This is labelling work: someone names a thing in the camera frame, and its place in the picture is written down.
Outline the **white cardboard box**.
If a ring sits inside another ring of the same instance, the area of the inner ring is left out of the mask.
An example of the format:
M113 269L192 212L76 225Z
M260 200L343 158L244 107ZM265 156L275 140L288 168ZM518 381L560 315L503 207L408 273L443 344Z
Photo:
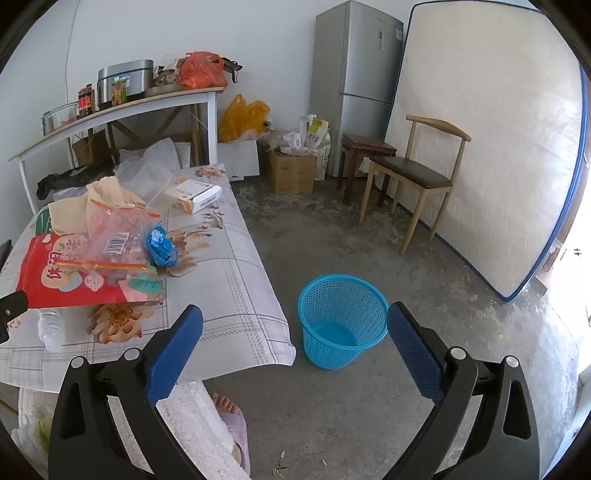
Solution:
M231 181L259 176L259 153L256 141L240 141L217 144L218 162Z

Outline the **beige paper napkin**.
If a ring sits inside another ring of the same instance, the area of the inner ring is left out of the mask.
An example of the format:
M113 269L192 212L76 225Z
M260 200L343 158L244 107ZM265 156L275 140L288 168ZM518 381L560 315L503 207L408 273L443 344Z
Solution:
M116 177L103 177L88 184L82 196L63 198L49 204L53 232L58 235L85 233L87 208L92 200L110 207L145 206L138 195L122 188Z

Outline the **dark wooden stool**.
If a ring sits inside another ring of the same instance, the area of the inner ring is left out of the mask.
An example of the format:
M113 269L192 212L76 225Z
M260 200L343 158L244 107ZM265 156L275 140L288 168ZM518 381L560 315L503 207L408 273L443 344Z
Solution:
M373 137L344 134L342 135L342 151L339 156L337 189L344 190L342 201L349 204L353 193L353 180L363 159L372 156L396 156L397 149L384 140Z

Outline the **red sauce jar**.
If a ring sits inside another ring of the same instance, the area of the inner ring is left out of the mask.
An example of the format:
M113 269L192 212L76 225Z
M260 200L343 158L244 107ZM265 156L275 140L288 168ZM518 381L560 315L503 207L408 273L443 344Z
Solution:
M94 89L91 84L78 91L77 118L81 119L94 113Z

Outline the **clear plastic bottle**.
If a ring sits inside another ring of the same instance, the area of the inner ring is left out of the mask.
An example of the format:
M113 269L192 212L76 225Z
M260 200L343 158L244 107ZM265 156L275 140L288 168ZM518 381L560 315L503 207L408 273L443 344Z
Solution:
M65 342L65 323L61 312L56 309L38 311L37 331L40 341L50 353L59 353Z

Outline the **white side table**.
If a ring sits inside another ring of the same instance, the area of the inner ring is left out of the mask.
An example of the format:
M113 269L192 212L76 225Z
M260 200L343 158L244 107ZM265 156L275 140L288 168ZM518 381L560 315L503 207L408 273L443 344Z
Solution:
M25 161L32 155L36 155L43 149L54 145L62 140L90 128L112 123L124 118L141 115L153 111L163 110L172 107L186 107L198 104L206 105L206 131L208 163L217 164L217 95L221 94L225 87L211 87L207 89L189 89L153 97L147 97L125 104L98 111L92 115L83 117L70 124L45 135L32 143L27 148L13 155L9 162L17 161L19 173L26 194L26 198L33 214L38 212L36 201L33 199L31 189L28 185Z

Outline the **silver refrigerator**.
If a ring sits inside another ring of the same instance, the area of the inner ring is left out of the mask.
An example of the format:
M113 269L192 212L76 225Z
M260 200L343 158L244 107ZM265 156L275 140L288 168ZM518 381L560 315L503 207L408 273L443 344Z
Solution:
M404 23L360 2L348 1L315 17L308 111L329 122L329 176L339 172L342 136L386 134L403 45Z

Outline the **white sack under table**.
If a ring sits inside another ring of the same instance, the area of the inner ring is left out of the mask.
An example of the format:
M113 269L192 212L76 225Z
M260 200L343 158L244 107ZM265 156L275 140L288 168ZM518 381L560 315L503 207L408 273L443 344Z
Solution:
M145 149L120 149L118 153L121 163L145 160L175 171L190 167L191 145L188 142L173 142L170 138L165 138Z

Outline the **yellow plastic bag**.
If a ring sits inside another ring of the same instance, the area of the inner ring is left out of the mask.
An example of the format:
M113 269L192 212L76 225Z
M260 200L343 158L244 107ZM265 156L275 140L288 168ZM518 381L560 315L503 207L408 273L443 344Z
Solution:
M262 138L269 127L270 107L261 100L247 102L242 94L233 98L218 126L220 143L254 141Z

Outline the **clear zip bag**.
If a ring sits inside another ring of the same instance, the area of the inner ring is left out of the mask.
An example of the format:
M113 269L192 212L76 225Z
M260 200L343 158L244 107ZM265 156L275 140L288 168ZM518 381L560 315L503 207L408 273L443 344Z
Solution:
M90 200L86 231L72 234L55 261L60 267L132 276L150 265L145 246L148 233L160 220L157 211L142 205L109 206Z

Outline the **white orange medicine box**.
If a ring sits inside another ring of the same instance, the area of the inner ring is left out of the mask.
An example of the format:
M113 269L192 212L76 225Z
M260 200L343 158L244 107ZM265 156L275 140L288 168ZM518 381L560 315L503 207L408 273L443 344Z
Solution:
M172 206L189 215L197 214L221 197L221 187L189 178L181 178L166 190Z

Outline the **blue wrapper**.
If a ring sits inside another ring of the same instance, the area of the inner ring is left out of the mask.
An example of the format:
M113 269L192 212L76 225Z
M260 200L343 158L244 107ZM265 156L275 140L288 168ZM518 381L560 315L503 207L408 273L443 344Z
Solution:
M156 267L172 267L178 262L178 249L167 237L161 225L151 228L145 235L144 245L150 262Z

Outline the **white mattress with blue edge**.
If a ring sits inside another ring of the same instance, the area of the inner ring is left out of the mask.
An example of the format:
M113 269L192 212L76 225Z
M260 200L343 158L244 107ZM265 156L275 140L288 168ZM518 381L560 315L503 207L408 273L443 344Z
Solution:
M387 138L448 176L422 220L504 300L545 260L583 166L586 76L541 12L486 1L416 5Z

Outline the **floral tablecloth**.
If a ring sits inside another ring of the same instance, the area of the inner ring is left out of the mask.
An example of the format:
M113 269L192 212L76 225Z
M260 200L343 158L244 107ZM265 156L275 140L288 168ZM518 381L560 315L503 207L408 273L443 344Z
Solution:
M125 350L141 349L158 331L170 327L184 308L197 306L204 330L180 381L205 380L263 365L290 366L297 349L290 326L271 286L245 219L238 208L223 165L180 170L178 179L194 179L221 187L221 197L190 216L171 209L164 227L189 248L190 270L162 281L163 299L140 321L142 335L124 343L102 344L91 335L88 307L61 310L65 341L48 351L38 337L38 314L21 316L1 346L3 383L38 391L59 391L70 361L83 356L91 363L119 358Z

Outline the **red snack bag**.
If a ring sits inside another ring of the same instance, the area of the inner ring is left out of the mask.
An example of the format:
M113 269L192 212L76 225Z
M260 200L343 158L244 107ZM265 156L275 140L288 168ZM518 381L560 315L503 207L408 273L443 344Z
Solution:
M34 237L21 262L16 289L32 309L159 301L162 282L147 273L86 270L67 265L68 249L81 244L79 235L53 233Z

